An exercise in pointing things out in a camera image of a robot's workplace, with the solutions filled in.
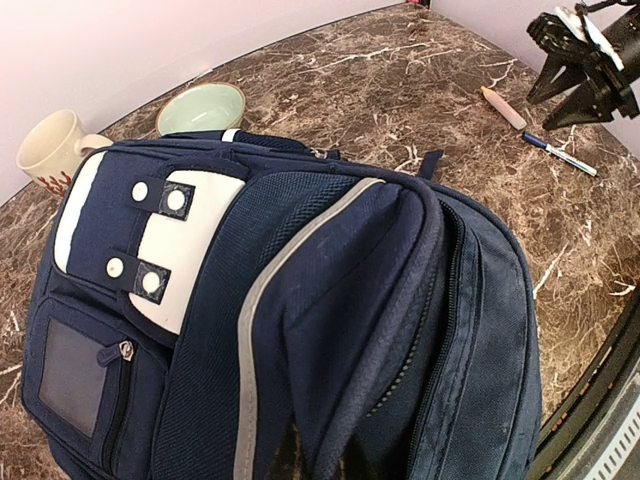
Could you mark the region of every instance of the pen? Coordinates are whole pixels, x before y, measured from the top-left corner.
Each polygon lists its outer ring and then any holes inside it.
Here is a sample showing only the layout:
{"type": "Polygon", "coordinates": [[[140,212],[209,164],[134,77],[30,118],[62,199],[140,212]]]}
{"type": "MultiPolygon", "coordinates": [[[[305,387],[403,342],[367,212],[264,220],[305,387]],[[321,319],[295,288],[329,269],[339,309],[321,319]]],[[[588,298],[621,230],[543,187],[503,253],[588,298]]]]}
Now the pen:
{"type": "Polygon", "coordinates": [[[569,165],[573,165],[578,170],[582,170],[587,175],[591,175],[592,177],[597,177],[598,176],[598,171],[595,168],[590,167],[586,163],[583,163],[580,160],[577,160],[577,159],[573,158],[567,152],[565,152],[563,150],[560,150],[559,148],[556,148],[556,147],[554,147],[552,145],[549,145],[544,140],[540,140],[538,137],[535,137],[535,136],[531,135],[529,132],[524,132],[522,134],[522,139],[525,142],[530,143],[531,145],[533,145],[535,147],[542,148],[543,150],[546,150],[551,155],[555,155],[559,159],[564,160],[565,162],[567,162],[569,165]]]}

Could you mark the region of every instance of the gray trim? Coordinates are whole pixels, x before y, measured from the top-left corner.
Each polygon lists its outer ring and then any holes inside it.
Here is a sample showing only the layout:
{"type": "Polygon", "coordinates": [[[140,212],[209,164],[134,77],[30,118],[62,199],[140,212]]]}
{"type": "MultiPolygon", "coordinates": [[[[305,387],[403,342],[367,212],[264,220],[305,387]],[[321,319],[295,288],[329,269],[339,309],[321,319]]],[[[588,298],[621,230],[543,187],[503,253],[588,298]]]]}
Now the gray trim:
{"type": "Polygon", "coordinates": [[[362,193],[376,183],[384,183],[378,178],[364,178],[349,190],[326,212],[318,215],[300,230],[258,275],[245,298],[238,317],[238,360],[240,364],[240,405],[238,414],[238,437],[233,466],[234,480],[253,478],[253,461],[256,449],[258,425],[258,388],[256,385],[255,365],[251,333],[253,319],[258,304],[271,279],[278,273],[287,260],[323,225],[343,212],[362,193]]]}

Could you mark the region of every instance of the mug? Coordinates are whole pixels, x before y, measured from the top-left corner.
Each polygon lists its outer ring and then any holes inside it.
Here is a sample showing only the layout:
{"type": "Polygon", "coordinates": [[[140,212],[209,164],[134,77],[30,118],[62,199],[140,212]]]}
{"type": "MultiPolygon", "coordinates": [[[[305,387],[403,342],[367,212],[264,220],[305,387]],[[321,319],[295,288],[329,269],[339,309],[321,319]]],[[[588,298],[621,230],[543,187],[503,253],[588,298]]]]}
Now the mug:
{"type": "Polygon", "coordinates": [[[93,150],[108,147],[107,137],[87,134],[78,115],[59,110],[29,132],[18,149],[18,167],[54,195],[64,196],[76,170],[93,150]]]}

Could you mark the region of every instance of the white wall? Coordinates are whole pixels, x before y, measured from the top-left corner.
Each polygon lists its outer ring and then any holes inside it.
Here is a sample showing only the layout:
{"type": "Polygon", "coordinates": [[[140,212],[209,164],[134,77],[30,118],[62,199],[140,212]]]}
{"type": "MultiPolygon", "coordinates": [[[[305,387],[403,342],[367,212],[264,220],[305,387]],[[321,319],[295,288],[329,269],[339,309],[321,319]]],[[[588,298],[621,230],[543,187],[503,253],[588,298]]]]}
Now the white wall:
{"type": "Polygon", "coordinates": [[[100,130],[205,70],[402,0],[0,0],[0,205],[22,138],[72,108],[100,130]]]}
{"type": "MultiPolygon", "coordinates": [[[[529,24],[542,12],[553,13],[560,6],[573,7],[578,0],[432,0],[431,8],[482,35],[526,64],[540,70],[546,54],[527,34],[529,24]]],[[[597,3],[587,0],[587,4],[597,3]]],[[[620,18],[628,8],[610,7],[589,15],[600,28],[605,29],[620,18]]],[[[640,81],[634,85],[640,101],[640,81]]],[[[606,127],[640,158],[640,117],[635,120],[619,118],[606,127]]]]}

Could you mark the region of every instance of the white button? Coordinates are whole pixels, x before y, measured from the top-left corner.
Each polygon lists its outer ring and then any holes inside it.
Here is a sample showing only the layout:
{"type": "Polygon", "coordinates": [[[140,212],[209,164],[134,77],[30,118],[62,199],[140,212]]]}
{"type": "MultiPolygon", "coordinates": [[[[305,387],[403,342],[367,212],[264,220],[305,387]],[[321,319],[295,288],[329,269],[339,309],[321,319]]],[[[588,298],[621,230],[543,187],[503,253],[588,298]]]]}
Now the white button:
{"type": "Polygon", "coordinates": [[[118,257],[113,257],[107,262],[107,275],[118,278],[124,272],[124,263],[118,257]]]}
{"type": "Polygon", "coordinates": [[[142,288],[147,293],[153,293],[160,288],[160,276],[156,272],[147,273],[142,279],[142,288]]]}
{"type": "Polygon", "coordinates": [[[187,199],[185,198],[184,193],[180,190],[174,190],[167,197],[167,207],[176,212],[184,207],[184,202],[186,201],[187,199]]]}
{"type": "Polygon", "coordinates": [[[144,182],[138,182],[133,186],[133,190],[131,190],[131,196],[136,202],[141,202],[145,198],[147,198],[147,194],[149,193],[149,187],[144,182]]]}

